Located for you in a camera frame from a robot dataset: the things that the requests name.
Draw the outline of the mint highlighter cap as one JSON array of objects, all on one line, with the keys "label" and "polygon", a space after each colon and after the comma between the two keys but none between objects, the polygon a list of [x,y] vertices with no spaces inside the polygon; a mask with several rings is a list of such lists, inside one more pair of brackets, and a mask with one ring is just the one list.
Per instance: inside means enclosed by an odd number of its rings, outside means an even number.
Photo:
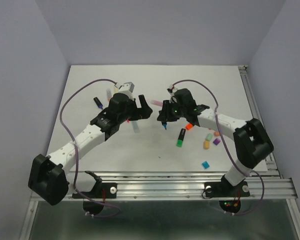
[{"label": "mint highlighter cap", "polygon": [[213,138],[213,135],[211,133],[208,133],[207,136],[205,137],[205,140],[210,142]]}]

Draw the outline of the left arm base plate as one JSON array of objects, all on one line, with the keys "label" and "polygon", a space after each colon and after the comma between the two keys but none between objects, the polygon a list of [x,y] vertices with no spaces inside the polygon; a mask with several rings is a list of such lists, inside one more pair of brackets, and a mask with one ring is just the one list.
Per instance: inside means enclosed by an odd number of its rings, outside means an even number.
[{"label": "left arm base plate", "polygon": [[116,199],[118,184],[116,182],[95,182],[89,191],[81,193],[91,199]]}]

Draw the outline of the purple black highlighter body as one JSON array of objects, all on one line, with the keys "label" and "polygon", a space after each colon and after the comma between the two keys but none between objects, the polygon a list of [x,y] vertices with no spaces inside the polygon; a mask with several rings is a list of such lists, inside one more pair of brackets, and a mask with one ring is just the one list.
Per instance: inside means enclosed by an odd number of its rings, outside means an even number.
[{"label": "purple black highlighter body", "polygon": [[93,98],[95,104],[97,105],[97,107],[100,109],[100,110],[103,110],[104,109],[104,105],[102,104],[102,102],[99,100],[98,97],[94,97]]}]

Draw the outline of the orange black highlighter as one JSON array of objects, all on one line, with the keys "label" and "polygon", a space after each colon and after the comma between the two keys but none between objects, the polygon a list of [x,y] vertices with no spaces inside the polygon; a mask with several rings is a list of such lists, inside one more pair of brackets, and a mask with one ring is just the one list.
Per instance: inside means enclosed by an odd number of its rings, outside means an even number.
[{"label": "orange black highlighter", "polygon": [[185,126],[185,129],[187,131],[191,130],[192,128],[194,127],[194,125],[192,125],[191,123],[188,123],[186,126]]}]

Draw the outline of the peach highlighter cap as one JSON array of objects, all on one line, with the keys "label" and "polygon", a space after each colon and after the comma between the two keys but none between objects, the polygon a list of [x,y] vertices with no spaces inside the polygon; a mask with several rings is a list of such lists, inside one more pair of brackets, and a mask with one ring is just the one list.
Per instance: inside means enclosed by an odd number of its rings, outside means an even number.
[{"label": "peach highlighter cap", "polygon": [[217,131],[215,131],[215,132],[214,132],[214,135],[215,135],[216,137],[218,137],[218,136],[220,136],[220,133],[217,132]]}]

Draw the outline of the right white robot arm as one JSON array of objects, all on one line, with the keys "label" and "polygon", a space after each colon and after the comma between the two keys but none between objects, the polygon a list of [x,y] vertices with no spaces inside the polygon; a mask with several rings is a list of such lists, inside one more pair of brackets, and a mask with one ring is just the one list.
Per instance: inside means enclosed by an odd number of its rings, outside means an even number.
[{"label": "right white robot arm", "polygon": [[225,195],[238,190],[238,184],[268,155],[274,145],[260,120],[236,119],[217,113],[204,104],[197,104],[191,92],[186,89],[168,88],[169,100],[164,100],[157,120],[166,124],[184,118],[193,126],[208,128],[233,140],[236,160],[221,178],[220,189]]}]

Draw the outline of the purple highlighter cap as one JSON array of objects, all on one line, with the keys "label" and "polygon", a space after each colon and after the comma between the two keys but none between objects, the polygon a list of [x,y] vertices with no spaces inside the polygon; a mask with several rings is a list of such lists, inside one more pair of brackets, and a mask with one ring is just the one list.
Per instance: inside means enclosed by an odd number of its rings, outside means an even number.
[{"label": "purple highlighter cap", "polygon": [[219,138],[215,138],[213,144],[217,146],[220,142],[221,140]]}]

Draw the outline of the green black highlighter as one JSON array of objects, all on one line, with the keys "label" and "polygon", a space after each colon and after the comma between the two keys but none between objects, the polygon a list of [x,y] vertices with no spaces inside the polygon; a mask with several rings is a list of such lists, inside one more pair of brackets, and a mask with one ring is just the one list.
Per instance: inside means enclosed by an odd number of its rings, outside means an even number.
[{"label": "green black highlighter", "polygon": [[184,141],[184,138],[185,138],[185,134],[186,134],[186,129],[182,128],[179,132],[179,135],[178,135],[178,139],[177,139],[177,143],[176,143],[177,147],[180,147],[180,148],[182,147],[183,141]]}]

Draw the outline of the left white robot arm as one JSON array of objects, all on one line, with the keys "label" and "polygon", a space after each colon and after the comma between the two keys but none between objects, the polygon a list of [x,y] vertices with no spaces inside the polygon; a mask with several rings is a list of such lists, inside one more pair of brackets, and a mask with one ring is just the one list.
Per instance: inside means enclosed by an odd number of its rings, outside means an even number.
[{"label": "left white robot arm", "polygon": [[96,146],[107,141],[126,121],[148,119],[153,110],[145,96],[139,95],[140,107],[136,100],[126,93],[116,93],[108,107],[103,109],[76,137],[47,156],[37,155],[32,161],[28,187],[50,205],[58,204],[69,191],[67,175],[79,160]]}]

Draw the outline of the peach pastel highlighter body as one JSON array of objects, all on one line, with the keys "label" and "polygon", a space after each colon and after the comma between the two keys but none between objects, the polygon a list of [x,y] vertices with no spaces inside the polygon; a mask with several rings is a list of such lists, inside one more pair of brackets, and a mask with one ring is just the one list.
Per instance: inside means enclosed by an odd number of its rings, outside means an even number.
[{"label": "peach pastel highlighter body", "polygon": [[110,101],[113,96],[112,91],[109,88],[106,89],[106,96],[108,101]]}]

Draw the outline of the blue highlighter cap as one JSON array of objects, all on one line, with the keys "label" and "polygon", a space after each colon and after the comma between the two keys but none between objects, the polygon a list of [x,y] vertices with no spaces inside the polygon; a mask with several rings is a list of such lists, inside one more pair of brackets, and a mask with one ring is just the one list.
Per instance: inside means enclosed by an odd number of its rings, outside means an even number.
[{"label": "blue highlighter cap", "polygon": [[201,165],[204,169],[208,169],[210,167],[210,165],[207,161],[204,161]]}]

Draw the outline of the gold highlighter cap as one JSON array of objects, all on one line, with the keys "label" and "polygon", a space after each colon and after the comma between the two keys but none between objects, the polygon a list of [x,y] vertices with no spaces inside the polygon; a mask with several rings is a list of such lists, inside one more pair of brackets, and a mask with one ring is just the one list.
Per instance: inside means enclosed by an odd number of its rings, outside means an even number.
[{"label": "gold highlighter cap", "polygon": [[204,148],[205,150],[208,150],[208,149],[210,148],[210,142],[207,141],[207,140],[205,140],[205,141],[203,142],[203,148]]}]

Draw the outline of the pink pastel highlighter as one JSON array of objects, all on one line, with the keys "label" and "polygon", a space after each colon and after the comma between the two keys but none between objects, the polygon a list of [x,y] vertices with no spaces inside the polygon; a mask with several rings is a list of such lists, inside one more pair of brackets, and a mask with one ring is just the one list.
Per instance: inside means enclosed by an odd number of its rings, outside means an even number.
[{"label": "pink pastel highlighter", "polygon": [[159,106],[159,107],[163,106],[163,103],[161,101],[157,101],[157,100],[151,100],[150,103],[152,105],[156,105],[156,106]]}]

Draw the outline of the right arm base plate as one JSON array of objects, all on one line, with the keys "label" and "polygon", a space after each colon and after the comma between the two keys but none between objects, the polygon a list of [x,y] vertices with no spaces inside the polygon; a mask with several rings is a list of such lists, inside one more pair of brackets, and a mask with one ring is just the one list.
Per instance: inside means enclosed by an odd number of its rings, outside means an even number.
[{"label": "right arm base plate", "polygon": [[205,199],[212,198],[234,198],[234,197],[249,197],[250,191],[248,183],[242,181],[236,186],[226,184],[221,181],[210,181],[204,184],[202,195]]}]

